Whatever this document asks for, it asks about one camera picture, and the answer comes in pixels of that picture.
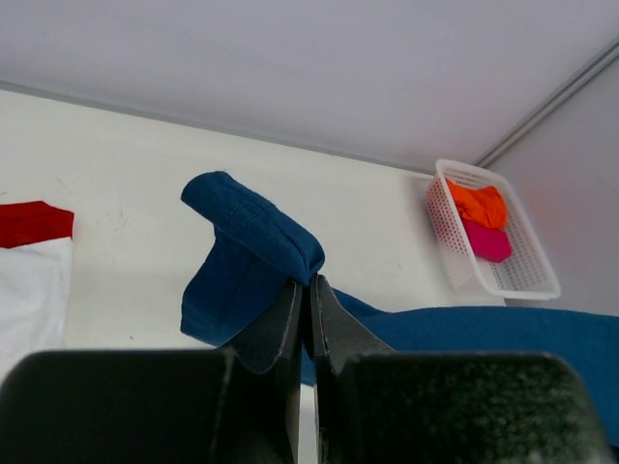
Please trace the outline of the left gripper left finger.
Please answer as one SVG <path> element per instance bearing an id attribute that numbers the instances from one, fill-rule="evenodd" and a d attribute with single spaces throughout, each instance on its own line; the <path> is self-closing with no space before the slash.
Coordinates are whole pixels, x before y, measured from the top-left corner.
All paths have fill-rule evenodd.
<path id="1" fill-rule="evenodd" d="M 5 463 L 293 463 L 302 287 L 222 347 L 47 351 L 1 387 Z"/>

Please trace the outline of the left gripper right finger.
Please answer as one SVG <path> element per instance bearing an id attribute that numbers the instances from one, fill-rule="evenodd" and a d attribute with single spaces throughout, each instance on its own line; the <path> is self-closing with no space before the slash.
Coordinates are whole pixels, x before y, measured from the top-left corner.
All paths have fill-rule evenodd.
<path id="1" fill-rule="evenodd" d="M 548 353 L 391 348 L 309 285 L 321 463 L 610 463 L 585 388 Z"/>

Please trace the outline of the navy blue t shirt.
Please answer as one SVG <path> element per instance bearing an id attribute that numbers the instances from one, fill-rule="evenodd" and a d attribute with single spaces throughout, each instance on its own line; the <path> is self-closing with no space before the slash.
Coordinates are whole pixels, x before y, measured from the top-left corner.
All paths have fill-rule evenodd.
<path id="1" fill-rule="evenodd" d="M 318 240 L 273 203 L 222 171 L 201 174 L 182 201 L 209 220 L 215 242 L 186 287 L 180 330 L 220 346 L 263 313 L 288 280 L 321 269 Z M 575 368 L 612 447 L 618 445 L 618 319 L 533 307 L 431 307 L 390 313 L 344 292 L 341 305 L 401 351 L 548 352 Z"/>

